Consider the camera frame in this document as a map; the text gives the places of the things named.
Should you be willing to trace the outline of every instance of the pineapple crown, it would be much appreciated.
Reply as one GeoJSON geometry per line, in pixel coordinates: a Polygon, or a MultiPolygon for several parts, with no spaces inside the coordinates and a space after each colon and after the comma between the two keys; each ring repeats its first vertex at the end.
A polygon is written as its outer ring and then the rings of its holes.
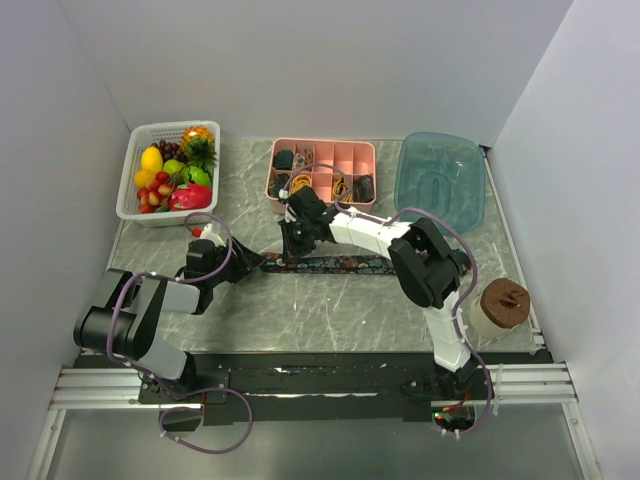
{"type": "Polygon", "coordinates": [[[186,146],[185,152],[189,165],[195,165],[207,171],[216,166],[215,144],[207,137],[196,137],[186,146]]]}

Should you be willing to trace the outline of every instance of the pineapple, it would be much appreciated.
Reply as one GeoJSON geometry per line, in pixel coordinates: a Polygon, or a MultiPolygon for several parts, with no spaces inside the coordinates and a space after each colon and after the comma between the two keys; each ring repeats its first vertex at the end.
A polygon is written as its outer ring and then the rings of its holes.
{"type": "Polygon", "coordinates": [[[196,138],[204,137],[213,143],[213,134],[204,127],[189,127],[182,134],[180,146],[183,152],[187,152],[187,145],[196,138]]]}
{"type": "Polygon", "coordinates": [[[216,147],[213,138],[207,136],[191,138],[186,144],[184,153],[187,156],[188,165],[201,168],[208,173],[213,172],[216,166],[216,147]]]}

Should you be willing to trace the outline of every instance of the fruit basket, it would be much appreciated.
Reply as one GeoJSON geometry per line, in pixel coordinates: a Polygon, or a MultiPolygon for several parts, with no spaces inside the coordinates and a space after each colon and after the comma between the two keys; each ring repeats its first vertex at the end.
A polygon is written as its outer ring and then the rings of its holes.
{"type": "Polygon", "coordinates": [[[168,122],[142,125],[133,132],[129,139],[127,153],[122,168],[120,189],[116,203],[116,213],[123,220],[133,220],[145,227],[162,227],[178,225],[184,217],[193,212],[211,212],[218,203],[218,182],[220,178],[220,125],[212,121],[194,120],[189,122],[168,122]],[[162,213],[139,213],[140,201],[138,188],[134,182],[136,173],[141,169],[142,154],[152,143],[160,140],[180,143],[182,134],[189,127],[204,127],[214,136],[216,165],[211,175],[211,203],[205,208],[193,210],[169,211],[162,213]]]}
{"type": "Polygon", "coordinates": [[[299,176],[308,178],[309,185],[316,192],[318,197],[327,205],[335,200],[336,182],[344,181],[346,185],[353,185],[352,193],[362,177],[368,177],[370,181],[369,194],[365,201],[352,195],[347,201],[341,204],[347,207],[356,207],[361,212],[370,212],[376,201],[376,149],[367,142],[350,142],[341,140],[314,140],[303,138],[279,138],[273,142],[271,149],[271,161],[267,174],[267,186],[265,195],[271,205],[271,210],[275,213],[284,213],[285,205],[277,198],[278,178],[288,178],[292,171],[297,170],[296,158],[306,157],[308,163],[323,163],[339,168],[344,175],[339,174],[331,168],[314,166],[310,171],[301,172],[299,176]],[[281,152],[291,152],[294,156],[294,163],[289,168],[278,165],[278,155],[281,152]]]}

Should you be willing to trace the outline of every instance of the yellow fruit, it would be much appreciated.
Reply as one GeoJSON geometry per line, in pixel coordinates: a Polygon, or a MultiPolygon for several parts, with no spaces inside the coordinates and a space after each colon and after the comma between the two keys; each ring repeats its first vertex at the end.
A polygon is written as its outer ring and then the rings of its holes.
{"type": "Polygon", "coordinates": [[[140,167],[142,170],[151,170],[157,173],[162,170],[162,154],[156,147],[147,148],[140,159],[140,167]]]}
{"type": "Polygon", "coordinates": [[[147,182],[155,178],[155,176],[156,172],[152,172],[151,170],[140,170],[133,176],[133,183],[135,183],[138,188],[144,188],[147,182]]]}
{"type": "Polygon", "coordinates": [[[189,127],[182,134],[182,139],[180,140],[180,147],[183,152],[187,151],[187,145],[191,140],[194,140],[198,137],[205,137],[211,143],[213,143],[213,134],[204,127],[189,127]]]}

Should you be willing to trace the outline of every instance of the white basket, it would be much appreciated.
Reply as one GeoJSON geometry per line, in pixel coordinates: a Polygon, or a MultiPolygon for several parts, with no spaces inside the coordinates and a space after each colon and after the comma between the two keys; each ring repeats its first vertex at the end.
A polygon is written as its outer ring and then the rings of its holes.
{"type": "Polygon", "coordinates": [[[211,212],[218,203],[218,182],[220,179],[220,125],[216,122],[194,120],[191,122],[168,122],[142,125],[131,132],[127,154],[122,167],[122,178],[118,190],[116,213],[123,220],[134,220],[145,227],[163,227],[178,225],[184,217],[193,212],[211,212]],[[213,170],[211,203],[205,208],[180,212],[138,213],[140,201],[136,196],[138,187],[133,183],[134,175],[140,170],[142,152],[154,142],[164,139],[167,142],[180,143],[183,132],[189,127],[205,127],[213,133],[216,146],[216,168],[213,170]]]}

